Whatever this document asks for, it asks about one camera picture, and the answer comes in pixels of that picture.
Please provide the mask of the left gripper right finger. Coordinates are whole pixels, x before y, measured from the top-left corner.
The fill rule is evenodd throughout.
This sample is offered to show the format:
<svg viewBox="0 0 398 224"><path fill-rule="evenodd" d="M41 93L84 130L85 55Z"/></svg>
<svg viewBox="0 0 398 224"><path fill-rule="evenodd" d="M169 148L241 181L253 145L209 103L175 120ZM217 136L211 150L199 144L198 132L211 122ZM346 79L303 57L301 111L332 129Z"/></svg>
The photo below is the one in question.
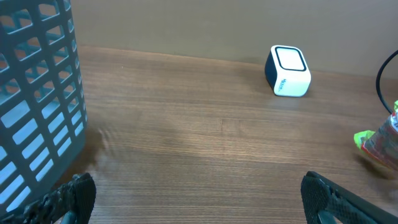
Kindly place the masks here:
<svg viewBox="0 0 398 224"><path fill-rule="evenodd" d="M308 171L303 177L300 191L309 224L397 223L396 216L314 171Z"/></svg>

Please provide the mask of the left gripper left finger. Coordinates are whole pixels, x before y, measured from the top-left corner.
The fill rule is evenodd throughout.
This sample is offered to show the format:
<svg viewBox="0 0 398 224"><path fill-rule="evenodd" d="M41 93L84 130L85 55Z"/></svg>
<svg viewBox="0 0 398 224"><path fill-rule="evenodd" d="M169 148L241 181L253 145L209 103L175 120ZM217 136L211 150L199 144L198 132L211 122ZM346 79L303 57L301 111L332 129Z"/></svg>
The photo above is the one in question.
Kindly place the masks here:
<svg viewBox="0 0 398 224"><path fill-rule="evenodd" d="M71 181L36 201L1 217L1 223L87 224L94 209L96 185L89 173L75 174Z"/></svg>

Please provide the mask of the Haribo gummy candy bag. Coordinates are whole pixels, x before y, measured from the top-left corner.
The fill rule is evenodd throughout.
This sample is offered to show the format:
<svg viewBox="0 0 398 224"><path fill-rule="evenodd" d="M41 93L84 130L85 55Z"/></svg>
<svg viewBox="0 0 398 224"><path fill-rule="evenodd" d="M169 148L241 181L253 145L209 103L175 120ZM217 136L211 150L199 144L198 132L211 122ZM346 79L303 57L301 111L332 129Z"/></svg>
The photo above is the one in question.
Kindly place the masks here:
<svg viewBox="0 0 398 224"><path fill-rule="evenodd" d="M354 134L357 148L372 161L397 170L397 101L392 114L377 131L361 131Z"/></svg>

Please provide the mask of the white barcode scanner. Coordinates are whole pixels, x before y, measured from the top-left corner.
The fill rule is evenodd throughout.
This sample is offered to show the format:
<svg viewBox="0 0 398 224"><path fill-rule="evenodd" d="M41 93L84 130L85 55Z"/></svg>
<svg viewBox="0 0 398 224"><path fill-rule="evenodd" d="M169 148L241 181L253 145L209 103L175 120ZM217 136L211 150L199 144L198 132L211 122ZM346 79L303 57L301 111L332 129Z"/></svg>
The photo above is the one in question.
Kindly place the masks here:
<svg viewBox="0 0 398 224"><path fill-rule="evenodd" d="M312 76L300 49L273 45L266 60L264 73L277 96L302 97L309 89Z"/></svg>

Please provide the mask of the grey plastic mesh basket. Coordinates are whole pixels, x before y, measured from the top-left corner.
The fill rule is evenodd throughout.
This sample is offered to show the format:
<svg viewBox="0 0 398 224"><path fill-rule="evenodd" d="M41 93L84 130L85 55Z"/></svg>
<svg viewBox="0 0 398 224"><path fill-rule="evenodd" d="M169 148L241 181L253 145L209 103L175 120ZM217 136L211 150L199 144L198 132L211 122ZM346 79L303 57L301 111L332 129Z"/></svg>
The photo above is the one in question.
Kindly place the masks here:
<svg viewBox="0 0 398 224"><path fill-rule="evenodd" d="M1 213L50 190L86 123L70 1L2 1Z"/></svg>

